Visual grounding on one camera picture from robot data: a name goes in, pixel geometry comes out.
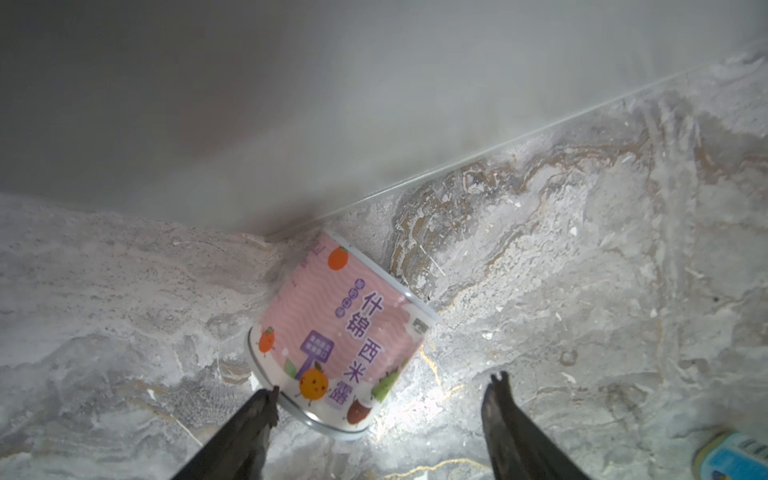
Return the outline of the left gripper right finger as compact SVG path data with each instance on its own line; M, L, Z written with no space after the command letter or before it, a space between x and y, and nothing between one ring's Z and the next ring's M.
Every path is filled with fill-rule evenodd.
M481 417L496 479L588 479L518 407L507 372L491 376L483 397Z

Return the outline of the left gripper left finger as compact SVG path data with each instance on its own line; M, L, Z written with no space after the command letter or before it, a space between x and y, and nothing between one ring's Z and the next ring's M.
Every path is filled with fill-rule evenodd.
M263 479L279 393L256 391L172 479Z

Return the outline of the pink can pull tab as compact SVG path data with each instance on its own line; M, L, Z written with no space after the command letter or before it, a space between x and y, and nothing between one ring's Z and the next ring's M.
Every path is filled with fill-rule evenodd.
M439 315L333 232L321 232L246 337L259 383L299 421L362 437Z

